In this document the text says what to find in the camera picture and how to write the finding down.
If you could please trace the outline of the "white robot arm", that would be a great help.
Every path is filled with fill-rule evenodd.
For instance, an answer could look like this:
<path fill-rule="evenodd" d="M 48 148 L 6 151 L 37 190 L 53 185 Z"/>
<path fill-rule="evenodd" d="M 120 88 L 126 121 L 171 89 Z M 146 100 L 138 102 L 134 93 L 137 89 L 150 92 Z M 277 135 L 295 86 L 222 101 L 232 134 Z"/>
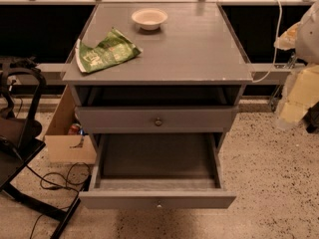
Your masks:
<path fill-rule="evenodd" d="M 296 57 L 307 63 L 291 73 L 276 110 L 276 125 L 289 129 L 298 125 L 310 108 L 319 102 L 319 2 L 316 1 L 301 20 L 274 42 L 280 50 L 295 49 Z"/>

